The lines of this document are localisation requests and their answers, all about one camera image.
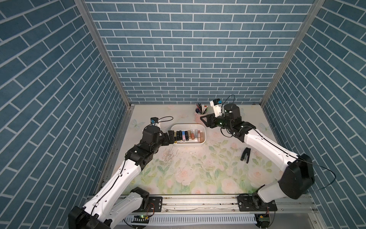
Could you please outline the silver lip gloss tube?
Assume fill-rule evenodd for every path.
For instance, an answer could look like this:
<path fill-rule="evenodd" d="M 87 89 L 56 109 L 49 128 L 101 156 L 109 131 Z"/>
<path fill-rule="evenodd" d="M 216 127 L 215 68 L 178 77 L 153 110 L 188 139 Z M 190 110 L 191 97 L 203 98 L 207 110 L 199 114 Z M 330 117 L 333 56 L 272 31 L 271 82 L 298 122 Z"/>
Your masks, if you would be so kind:
<path fill-rule="evenodd" d="M 198 129 L 194 130 L 194 137 L 195 137 L 196 140 L 198 139 Z"/>

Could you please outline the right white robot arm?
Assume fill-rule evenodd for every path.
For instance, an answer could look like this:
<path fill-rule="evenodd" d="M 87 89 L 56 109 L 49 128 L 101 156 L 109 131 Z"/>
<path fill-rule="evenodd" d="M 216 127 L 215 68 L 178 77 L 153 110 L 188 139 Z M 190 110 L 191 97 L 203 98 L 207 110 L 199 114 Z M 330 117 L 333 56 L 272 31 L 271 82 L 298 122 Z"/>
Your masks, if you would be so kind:
<path fill-rule="evenodd" d="M 253 194 L 246 195 L 253 209 L 267 210 L 268 204 L 279 198 L 298 199 L 315 183 L 315 164 L 308 155 L 298 155 L 267 138 L 254 125 L 242 120 L 240 108 L 236 104 L 224 104 L 220 99 L 214 99 L 210 106 L 213 113 L 202 116 L 201 121 L 206 127 L 224 129 L 230 137 L 247 144 L 242 160 L 248 162 L 251 149 L 254 148 L 283 172 L 278 181 L 263 185 Z"/>

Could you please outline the red lip gloss tube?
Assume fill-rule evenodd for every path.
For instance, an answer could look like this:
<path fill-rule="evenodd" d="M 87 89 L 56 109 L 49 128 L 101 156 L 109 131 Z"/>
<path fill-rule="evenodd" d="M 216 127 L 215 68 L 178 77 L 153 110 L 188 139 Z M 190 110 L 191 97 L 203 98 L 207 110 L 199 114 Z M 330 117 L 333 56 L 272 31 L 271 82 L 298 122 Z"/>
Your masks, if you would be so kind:
<path fill-rule="evenodd" d="M 192 140 L 195 139 L 194 130 L 191 130 L 190 137 L 191 137 Z"/>

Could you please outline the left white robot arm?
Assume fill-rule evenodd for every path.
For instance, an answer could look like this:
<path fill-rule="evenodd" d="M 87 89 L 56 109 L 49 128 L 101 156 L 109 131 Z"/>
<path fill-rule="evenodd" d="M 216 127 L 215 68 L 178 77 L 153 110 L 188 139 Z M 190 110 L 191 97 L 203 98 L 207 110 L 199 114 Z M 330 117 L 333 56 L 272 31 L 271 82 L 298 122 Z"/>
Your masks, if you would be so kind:
<path fill-rule="evenodd" d="M 159 126 L 149 125 L 143 137 L 125 155 L 125 160 L 104 187 L 83 207 L 74 207 L 68 215 L 70 229 L 113 229 L 134 211 L 145 211 L 149 192 L 135 188 L 120 203 L 127 186 L 152 160 L 159 147 L 174 143 L 174 133 L 164 133 Z"/>

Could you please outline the white plastic storage box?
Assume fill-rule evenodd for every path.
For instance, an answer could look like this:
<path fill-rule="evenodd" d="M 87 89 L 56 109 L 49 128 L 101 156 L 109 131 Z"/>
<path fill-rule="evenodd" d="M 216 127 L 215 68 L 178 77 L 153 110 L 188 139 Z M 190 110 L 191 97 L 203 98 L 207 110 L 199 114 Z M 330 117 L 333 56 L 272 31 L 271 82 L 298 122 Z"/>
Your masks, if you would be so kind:
<path fill-rule="evenodd" d="M 172 131 L 188 131 L 188 130 L 195 130 L 198 129 L 201 132 L 204 132 L 205 134 L 205 141 L 206 142 L 206 130 L 205 127 L 201 124 L 175 124 L 171 126 L 170 130 Z M 189 139 L 189 141 L 180 141 L 175 144 L 176 146 L 188 146 L 188 147 L 195 147 L 195 146 L 201 146 L 204 143 L 199 143 L 196 139 Z"/>

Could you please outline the tan lipstick tube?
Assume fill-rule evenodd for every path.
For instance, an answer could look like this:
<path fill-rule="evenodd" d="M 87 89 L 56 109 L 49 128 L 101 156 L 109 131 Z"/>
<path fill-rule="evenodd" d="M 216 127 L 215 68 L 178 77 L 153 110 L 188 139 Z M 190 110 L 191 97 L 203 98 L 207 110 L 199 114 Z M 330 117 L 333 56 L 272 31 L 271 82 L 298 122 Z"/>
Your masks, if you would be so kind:
<path fill-rule="evenodd" d="M 204 141 L 205 141 L 205 134 L 204 134 L 204 132 L 200 132 L 200 139 L 201 139 L 201 143 L 204 143 Z"/>

